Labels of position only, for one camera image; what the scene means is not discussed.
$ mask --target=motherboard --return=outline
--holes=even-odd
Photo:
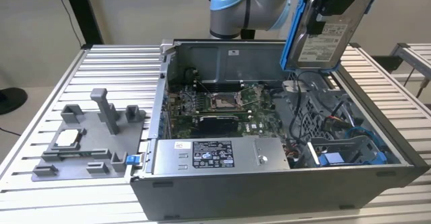
[[[286,139],[270,92],[259,83],[222,89],[203,84],[186,85],[170,93],[173,139],[249,135]]]

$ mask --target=blue latch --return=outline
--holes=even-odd
[[[126,158],[127,165],[139,165],[141,164],[141,157],[142,155],[130,155]]]

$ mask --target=power supply label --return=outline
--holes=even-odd
[[[194,142],[194,167],[235,167],[231,141]]]

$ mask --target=white wall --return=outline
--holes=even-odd
[[[209,36],[207,0],[91,2],[106,43]],[[377,0],[353,41],[372,54],[389,54],[398,42],[430,42],[430,6],[431,0]],[[0,0],[0,18],[0,88],[55,85],[79,51],[61,0]],[[278,38],[278,32],[257,38]]]
[[[209,0],[91,0],[106,43],[157,44],[165,38],[209,38]],[[259,31],[273,39],[277,31]]]
[[[368,53],[389,55],[396,44],[431,42],[431,0],[377,0],[353,42]]]
[[[55,85],[79,48],[61,0],[0,0],[0,88]]]

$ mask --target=slotted aluminum surface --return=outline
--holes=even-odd
[[[61,124],[66,103],[97,109],[90,100],[94,87],[107,87],[118,108],[138,104],[151,116],[159,61],[158,46],[95,46],[78,56],[42,112],[0,165],[0,221],[6,223],[146,222],[134,191],[122,178],[33,182],[31,171]],[[401,87],[361,48],[349,47],[344,65],[381,110],[431,164],[431,112]],[[147,127],[143,129],[146,148]],[[430,223],[431,175],[406,188],[388,190],[361,210],[201,220],[191,223]]]

